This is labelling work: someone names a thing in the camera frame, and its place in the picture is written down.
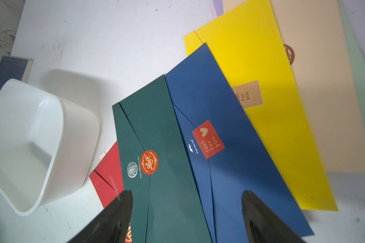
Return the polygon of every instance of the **silver logo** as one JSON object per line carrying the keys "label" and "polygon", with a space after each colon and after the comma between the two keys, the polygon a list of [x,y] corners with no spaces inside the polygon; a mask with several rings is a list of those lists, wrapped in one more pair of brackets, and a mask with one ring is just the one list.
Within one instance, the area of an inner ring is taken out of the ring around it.
{"label": "silver logo", "polygon": [[130,178],[136,177],[138,173],[138,166],[135,162],[130,162],[127,166],[127,174]]}

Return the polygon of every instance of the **orange round sticker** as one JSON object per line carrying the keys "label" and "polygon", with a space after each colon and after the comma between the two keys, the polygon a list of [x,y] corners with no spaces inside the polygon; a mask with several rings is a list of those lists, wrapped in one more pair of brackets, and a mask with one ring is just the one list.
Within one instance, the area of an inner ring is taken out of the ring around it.
{"label": "orange round sticker", "polygon": [[141,156],[141,169],[147,175],[153,174],[158,168],[158,156],[154,151],[148,150]]}

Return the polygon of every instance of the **plastic bin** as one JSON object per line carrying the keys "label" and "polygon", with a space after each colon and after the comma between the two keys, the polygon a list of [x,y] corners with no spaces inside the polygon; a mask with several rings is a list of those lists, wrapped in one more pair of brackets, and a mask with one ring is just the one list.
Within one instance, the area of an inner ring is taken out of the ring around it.
{"label": "plastic bin", "polygon": [[10,79],[0,91],[0,192],[26,216],[77,191],[99,135],[96,116]]}

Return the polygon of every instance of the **heart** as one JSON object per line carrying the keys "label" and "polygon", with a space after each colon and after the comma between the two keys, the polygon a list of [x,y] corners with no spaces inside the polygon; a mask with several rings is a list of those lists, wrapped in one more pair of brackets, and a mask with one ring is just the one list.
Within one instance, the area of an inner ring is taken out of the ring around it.
{"label": "heart", "polygon": [[206,129],[206,128],[201,128],[201,129],[200,129],[200,132],[202,132],[202,137],[205,137],[205,136],[207,135],[207,133],[208,133],[208,129]]}

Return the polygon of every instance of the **red sticker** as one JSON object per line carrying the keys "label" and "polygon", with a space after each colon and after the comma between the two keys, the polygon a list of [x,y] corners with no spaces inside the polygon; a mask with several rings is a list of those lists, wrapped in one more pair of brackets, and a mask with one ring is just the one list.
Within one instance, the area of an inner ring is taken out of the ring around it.
{"label": "red sticker", "polygon": [[196,128],[192,134],[202,149],[206,159],[224,149],[222,140],[220,140],[209,120]]}
{"label": "red sticker", "polygon": [[141,169],[143,173],[151,175],[158,168],[158,156],[154,151],[148,150],[141,156]]}

